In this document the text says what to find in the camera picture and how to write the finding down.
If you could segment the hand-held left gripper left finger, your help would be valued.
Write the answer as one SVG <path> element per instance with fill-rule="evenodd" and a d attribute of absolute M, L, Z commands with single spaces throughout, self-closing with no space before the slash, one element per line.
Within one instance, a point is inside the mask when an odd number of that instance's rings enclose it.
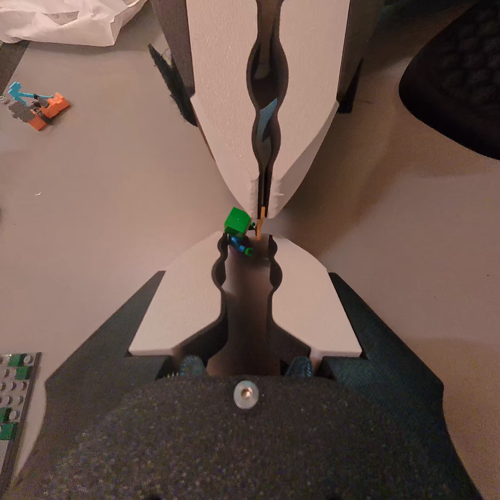
<path fill-rule="evenodd" d="M 128 348 L 131 355 L 166 355 L 174 361 L 196 355 L 209 361 L 224 347 L 227 256 L 225 234 L 216 231 L 167 266 Z"/>

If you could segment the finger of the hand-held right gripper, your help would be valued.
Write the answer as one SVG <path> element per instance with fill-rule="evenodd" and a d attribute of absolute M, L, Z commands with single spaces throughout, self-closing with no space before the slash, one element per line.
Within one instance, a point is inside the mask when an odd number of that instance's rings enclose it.
<path fill-rule="evenodd" d="M 349 1 L 283 1 L 278 23 L 286 91 L 277 112 L 267 218 L 276 217 L 308 173 L 339 107 L 337 91 Z"/>
<path fill-rule="evenodd" d="M 229 190 L 251 216 L 258 211 L 256 117 L 247 87 L 258 34 L 256 1 L 186 1 L 195 93 L 191 103 Z"/>

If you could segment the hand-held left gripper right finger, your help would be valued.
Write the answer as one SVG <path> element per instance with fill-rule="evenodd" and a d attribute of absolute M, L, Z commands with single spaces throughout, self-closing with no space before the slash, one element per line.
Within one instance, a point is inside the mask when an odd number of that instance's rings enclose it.
<path fill-rule="evenodd" d="M 281 235 L 269 235 L 268 258 L 267 340 L 279 360 L 359 358 L 362 348 L 325 266 Z"/>

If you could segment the green headed toy minifigure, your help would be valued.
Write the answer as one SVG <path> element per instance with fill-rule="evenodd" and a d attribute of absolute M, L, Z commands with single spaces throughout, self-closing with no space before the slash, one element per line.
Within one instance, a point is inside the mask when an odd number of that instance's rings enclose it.
<path fill-rule="evenodd" d="M 233 207 L 224 222 L 224 233 L 228 237 L 228 244 L 239 253 L 251 257 L 253 248 L 249 244 L 248 231 L 256 232 L 255 223 L 245 211 Z"/>

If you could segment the white crumpled paper bag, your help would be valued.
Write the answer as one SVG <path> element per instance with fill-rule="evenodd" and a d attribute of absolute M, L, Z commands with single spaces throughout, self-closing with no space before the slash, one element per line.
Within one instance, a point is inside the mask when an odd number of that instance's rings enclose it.
<path fill-rule="evenodd" d="M 111 47 L 146 1 L 1 1 L 1 41 Z"/>

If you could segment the small orange grey brick model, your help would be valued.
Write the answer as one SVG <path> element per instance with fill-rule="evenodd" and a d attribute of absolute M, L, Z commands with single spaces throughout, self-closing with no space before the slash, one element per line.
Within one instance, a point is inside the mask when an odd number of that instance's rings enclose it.
<path fill-rule="evenodd" d="M 9 109 L 14 119 L 20 120 L 40 132 L 65 112 L 70 103 L 60 93 L 45 96 L 22 91 L 20 82 L 13 82 L 8 95 L 1 95 L 1 104 Z"/>

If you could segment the grey brick building model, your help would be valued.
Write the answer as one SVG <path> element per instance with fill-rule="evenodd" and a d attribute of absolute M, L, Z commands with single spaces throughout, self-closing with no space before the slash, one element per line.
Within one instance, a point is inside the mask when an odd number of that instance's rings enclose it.
<path fill-rule="evenodd" d="M 41 352 L 1 353 L 1 497 L 16 468 Z"/>

